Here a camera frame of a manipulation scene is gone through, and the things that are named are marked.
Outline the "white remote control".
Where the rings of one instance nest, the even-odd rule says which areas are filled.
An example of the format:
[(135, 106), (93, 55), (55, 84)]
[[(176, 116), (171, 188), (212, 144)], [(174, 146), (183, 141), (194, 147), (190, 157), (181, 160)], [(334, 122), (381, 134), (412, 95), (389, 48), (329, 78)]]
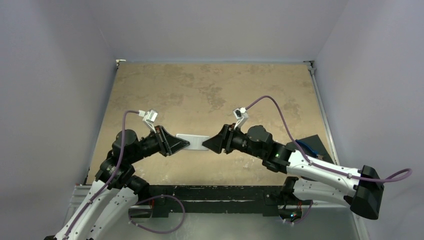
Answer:
[(211, 138), (210, 136), (177, 133), (176, 137), (189, 142), (189, 145), (184, 147), (183, 150), (187, 150), (187, 151), (208, 151), (209, 150), (207, 147), (203, 146), (203, 142), (210, 139)]

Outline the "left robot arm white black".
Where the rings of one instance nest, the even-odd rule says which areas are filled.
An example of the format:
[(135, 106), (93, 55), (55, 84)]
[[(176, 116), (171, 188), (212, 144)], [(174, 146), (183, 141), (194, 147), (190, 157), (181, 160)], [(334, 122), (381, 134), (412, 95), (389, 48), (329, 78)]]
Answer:
[(83, 202), (65, 226), (46, 239), (103, 239), (130, 207), (155, 199), (149, 183), (135, 175), (133, 163), (156, 153), (171, 156), (189, 145), (189, 141), (169, 134), (160, 125), (142, 138), (131, 129), (122, 130), (116, 135)]

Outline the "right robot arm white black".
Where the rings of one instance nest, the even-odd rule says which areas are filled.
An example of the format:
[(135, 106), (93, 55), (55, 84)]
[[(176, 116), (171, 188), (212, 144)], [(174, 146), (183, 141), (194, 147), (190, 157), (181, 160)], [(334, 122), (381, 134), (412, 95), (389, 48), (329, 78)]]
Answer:
[(288, 204), (296, 200), (319, 200), (349, 207), (363, 218), (377, 220), (384, 193), (384, 184), (375, 168), (364, 165), (361, 169), (331, 164), (318, 158), (306, 160), (301, 151), (274, 141), (273, 135), (262, 125), (250, 127), (247, 133), (225, 124), (220, 132), (205, 140), (202, 146), (220, 154), (234, 150), (262, 160), (268, 170), (306, 177), (327, 185), (330, 190), (320, 193), (306, 187), (299, 189), (289, 184), (280, 196)]

